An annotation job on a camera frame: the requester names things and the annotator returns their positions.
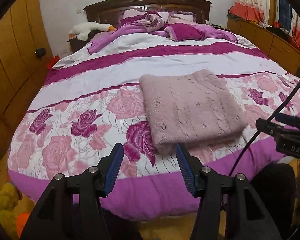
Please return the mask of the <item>pink knitted pearl-button sweater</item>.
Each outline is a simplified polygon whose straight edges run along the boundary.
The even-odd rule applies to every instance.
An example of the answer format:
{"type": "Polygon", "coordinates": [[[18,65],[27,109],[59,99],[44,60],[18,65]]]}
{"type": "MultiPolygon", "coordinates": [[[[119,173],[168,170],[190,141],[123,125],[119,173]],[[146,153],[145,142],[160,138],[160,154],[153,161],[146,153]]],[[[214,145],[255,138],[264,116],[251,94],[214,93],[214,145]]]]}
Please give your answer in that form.
{"type": "Polygon", "coordinates": [[[153,145],[161,154],[176,144],[236,139],[248,124],[226,81],[206,69],[182,76],[146,74],[139,83],[153,145]]]}

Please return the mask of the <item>yellow plush toy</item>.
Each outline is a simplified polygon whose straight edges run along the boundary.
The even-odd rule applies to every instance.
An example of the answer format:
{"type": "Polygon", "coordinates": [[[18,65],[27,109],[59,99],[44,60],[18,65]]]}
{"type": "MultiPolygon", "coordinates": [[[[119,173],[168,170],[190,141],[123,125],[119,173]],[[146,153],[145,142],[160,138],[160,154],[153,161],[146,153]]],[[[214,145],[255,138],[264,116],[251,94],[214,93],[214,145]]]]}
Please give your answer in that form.
{"type": "Polygon", "coordinates": [[[11,239],[19,239],[17,234],[17,215],[13,211],[22,195],[11,183],[5,183],[0,190],[0,225],[11,239]]]}

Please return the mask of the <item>low wooden side cabinet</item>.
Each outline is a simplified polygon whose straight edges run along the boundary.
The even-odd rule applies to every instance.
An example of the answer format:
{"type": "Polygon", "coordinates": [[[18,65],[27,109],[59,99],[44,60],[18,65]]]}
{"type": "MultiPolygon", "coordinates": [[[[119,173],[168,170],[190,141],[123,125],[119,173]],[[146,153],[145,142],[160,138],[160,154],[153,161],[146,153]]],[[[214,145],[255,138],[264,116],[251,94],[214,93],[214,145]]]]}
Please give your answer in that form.
{"type": "Polygon", "coordinates": [[[283,69],[300,77],[300,51],[279,36],[254,23],[232,18],[227,28],[253,42],[265,55],[277,62],[283,69]]]}

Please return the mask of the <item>floral pink white bedspread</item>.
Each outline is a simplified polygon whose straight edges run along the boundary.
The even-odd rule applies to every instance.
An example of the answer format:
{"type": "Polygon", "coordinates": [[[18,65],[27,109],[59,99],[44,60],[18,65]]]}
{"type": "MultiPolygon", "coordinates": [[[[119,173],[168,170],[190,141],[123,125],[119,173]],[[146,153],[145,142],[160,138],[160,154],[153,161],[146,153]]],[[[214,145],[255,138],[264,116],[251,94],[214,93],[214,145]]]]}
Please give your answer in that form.
{"type": "Polygon", "coordinates": [[[105,209],[132,220],[196,210],[198,200],[188,193],[175,155],[161,154],[153,145],[139,78],[202,69],[224,80],[248,125],[239,139],[200,147],[194,155],[218,173],[234,169],[248,178],[281,160],[273,140],[261,134],[235,165],[256,131],[255,121],[285,100],[296,76],[241,36],[234,42],[177,42],[134,33],[94,54],[83,48],[52,68],[14,133],[7,161],[12,183],[38,200],[55,174],[80,174],[121,143],[125,155],[113,191],[101,201],[105,209]]]}

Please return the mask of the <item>wooden framed window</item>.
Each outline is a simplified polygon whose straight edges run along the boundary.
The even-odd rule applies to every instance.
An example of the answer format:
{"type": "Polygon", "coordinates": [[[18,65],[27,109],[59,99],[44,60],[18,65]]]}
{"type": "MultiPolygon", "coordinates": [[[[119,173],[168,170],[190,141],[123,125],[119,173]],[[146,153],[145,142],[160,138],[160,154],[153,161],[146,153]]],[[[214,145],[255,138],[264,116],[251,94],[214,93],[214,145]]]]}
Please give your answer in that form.
{"type": "Polygon", "coordinates": [[[293,10],[287,0],[270,0],[269,24],[287,33],[292,31],[293,10]]]}

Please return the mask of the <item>red white curtain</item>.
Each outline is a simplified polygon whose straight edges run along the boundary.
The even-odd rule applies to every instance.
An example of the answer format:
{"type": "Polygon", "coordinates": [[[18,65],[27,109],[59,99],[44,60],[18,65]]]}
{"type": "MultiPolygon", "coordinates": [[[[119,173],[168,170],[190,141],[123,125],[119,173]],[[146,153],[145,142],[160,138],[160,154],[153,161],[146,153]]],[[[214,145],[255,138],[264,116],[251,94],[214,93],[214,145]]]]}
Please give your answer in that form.
{"type": "MultiPolygon", "coordinates": [[[[235,0],[228,13],[240,17],[246,21],[258,23],[263,27],[269,24],[270,0],[235,0]]],[[[292,31],[288,34],[288,41],[300,50],[300,16],[293,10],[292,31]]]]}

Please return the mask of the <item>pink pillow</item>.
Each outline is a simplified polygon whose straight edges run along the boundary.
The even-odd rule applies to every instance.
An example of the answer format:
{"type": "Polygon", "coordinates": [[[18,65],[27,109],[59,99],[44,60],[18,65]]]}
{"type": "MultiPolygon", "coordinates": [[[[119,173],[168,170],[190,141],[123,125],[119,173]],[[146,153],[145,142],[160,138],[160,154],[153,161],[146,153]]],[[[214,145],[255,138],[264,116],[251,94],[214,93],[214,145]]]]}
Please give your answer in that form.
{"type": "Polygon", "coordinates": [[[136,10],[136,9],[129,9],[121,12],[119,16],[119,23],[118,26],[121,27],[124,24],[139,20],[141,16],[143,16],[146,13],[157,13],[159,14],[165,22],[169,20],[170,17],[175,16],[177,18],[181,18],[183,20],[187,20],[190,22],[195,22],[197,19],[197,15],[192,13],[192,12],[183,12],[183,11],[160,11],[160,10],[150,10],[150,11],[145,11],[145,10],[136,10]]]}

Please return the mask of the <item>crumpled purple pink blanket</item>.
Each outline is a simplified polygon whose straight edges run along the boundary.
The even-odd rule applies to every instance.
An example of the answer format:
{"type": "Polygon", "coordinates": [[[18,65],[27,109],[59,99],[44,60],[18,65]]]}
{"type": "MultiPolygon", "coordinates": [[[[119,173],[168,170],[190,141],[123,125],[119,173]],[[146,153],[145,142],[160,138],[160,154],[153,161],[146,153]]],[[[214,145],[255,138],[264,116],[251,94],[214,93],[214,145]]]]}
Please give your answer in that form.
{"type": "Polygon", "coordinates": [[[237,42],[236,36],[228,31],[216,29],[207,24],[175,18],[174,16],[168,16],[167,19],[164,19],[158,12],[150,11],[143,15],[123,19],[123,25],[116,31],[97,41],[93,40],[91,46],[88,48],[88,53],[90,55],[94,54],[117,38],[134,33],[162,36],[176,42],[205,40],[207,38],[224,39],[233,43],[237,42]]]}

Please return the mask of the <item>small black bag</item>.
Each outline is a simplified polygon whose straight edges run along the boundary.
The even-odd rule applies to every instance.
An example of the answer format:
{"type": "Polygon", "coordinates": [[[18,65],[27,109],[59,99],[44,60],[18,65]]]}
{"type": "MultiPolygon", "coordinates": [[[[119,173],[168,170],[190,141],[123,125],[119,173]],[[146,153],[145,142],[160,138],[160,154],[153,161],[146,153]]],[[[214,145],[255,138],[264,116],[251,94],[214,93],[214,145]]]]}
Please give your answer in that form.
{"type": "Polygon", "coordinates": [[[46,49],[45,48],[38,48],[38,49],[35,50],[36,58],[41,59],[45,55],[46,55],[46,49]]]}

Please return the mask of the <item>brown wooden wardrobe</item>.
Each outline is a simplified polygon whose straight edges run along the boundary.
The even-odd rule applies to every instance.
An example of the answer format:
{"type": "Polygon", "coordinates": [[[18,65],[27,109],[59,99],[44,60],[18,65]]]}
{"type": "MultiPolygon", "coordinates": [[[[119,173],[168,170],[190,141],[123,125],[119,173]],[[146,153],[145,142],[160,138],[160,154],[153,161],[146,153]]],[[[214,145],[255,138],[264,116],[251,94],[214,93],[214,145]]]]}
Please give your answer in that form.
{"type": "Polygon", "coordinates": [[[0,159],[42,87],[52,57],[39,0],[16,0],[0,20],[0,159]],[[46,49],[41,59],[35,56],[38,48],[46,49]]]}

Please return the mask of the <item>white plush goose toy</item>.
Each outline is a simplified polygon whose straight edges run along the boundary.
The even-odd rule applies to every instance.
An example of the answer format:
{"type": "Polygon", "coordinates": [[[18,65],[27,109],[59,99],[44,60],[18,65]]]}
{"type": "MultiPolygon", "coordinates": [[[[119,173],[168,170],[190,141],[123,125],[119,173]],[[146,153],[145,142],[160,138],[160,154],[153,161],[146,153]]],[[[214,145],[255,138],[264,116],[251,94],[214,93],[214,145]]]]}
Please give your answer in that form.
{"type": "Polygon", "coordinates": [[[92,31],[101,31],[101,32],[108,32],[108,31],[115,31],[116,28],[111,24],[104,23],[100,24],[97,22],[84,22],[75,25],[69,32],[69,39],[77,38],[81,41],[87,41],[90,32],[92,31]]]}

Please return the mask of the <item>dark wooden headboard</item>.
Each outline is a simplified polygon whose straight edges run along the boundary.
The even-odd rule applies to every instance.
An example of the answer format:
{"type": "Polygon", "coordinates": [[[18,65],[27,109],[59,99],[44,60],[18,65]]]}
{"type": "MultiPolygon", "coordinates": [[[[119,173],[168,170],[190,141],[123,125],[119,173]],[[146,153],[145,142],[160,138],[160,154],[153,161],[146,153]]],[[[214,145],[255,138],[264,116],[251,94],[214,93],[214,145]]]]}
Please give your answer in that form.
{"type": "Polygon", "coordinates": [[[205,23],[210,16],[212,3],[206,0],[105,0],[84,8],[89,22],[109,23],[119,26],[125,10],[192,12],[198,23],[205,23]]]}

